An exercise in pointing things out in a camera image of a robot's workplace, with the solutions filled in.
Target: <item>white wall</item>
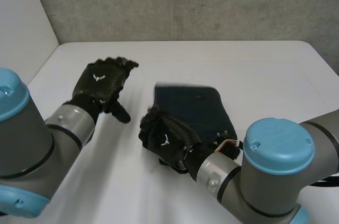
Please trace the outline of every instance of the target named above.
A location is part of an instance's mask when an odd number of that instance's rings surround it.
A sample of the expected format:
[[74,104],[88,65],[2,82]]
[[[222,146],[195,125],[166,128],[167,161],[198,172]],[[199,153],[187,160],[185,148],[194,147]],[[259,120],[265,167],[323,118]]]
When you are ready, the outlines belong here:
[[0,0],[0,67],[28,84],[58,46],[40,0]]

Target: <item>white table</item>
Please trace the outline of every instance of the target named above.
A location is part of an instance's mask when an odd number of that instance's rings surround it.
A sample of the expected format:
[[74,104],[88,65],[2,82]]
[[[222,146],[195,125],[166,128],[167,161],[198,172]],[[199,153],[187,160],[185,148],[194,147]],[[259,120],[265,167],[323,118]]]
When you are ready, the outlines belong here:
[[[260,118],[301,122],[339,108],[338,76],[304,42],[92,42],[60,46],[29,85],[43,118],[70,99],[89,62],[107,56],[140,63],[120,95],[132,121],[102,114],[42,215],[5,217],[1,224],[239,224],[188,174],[159,165],[142,148],[139,121],[153,103],[156,82],[215,87],[241,140]],[[339,189],[307,187],[299,201],[317,223],[337,223]]]

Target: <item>black cable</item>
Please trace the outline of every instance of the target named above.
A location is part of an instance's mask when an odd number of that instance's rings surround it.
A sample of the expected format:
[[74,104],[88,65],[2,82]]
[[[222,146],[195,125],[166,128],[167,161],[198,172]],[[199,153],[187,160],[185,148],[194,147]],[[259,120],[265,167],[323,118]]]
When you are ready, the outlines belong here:
[[329,176],[328,178],[324,178],[323,181],[339,182],[339,176]]
[[324,182],[313,183],[310,186],[313,186],[313,187],[339,187],[339,183],[338,182],[327,182],[327,181],[324,181]]

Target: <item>robotic arm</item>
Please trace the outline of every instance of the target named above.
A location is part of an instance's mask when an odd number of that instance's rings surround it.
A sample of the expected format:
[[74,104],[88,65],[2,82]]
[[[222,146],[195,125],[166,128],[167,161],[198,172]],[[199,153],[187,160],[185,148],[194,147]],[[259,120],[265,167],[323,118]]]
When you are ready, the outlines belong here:
[[156,107],[141,121],[139,138],[175,170],[186,169],[242,223],[307,224],[297,198],[305,186],[338,172],[338,120],[339,110],[301,124],[259,120],[246,133],[242,166]]
[[18,75],[0,69],[0,212],[38,216],[90,141],[99,114],[130,121],[117,99],[135,67],[120,57],[89,64],[73,98],[46,122]]

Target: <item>screw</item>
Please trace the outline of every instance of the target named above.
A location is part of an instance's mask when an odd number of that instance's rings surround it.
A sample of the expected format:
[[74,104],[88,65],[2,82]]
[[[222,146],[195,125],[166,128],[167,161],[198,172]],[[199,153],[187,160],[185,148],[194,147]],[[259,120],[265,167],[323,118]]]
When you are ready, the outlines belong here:
[[208,186],[210,187],[215,187],[218,185],[218,181],[217,180],[209,180],[208,181]]
[[58,119],[59,122],[61,122],[64,118],[65,118],[64,115],[60,114],[60,115],[58,115],[57,119]]
[[21,199],[18,199],[15,203],[14,203],[14,206],[19,208],[23,205],[23,201]]

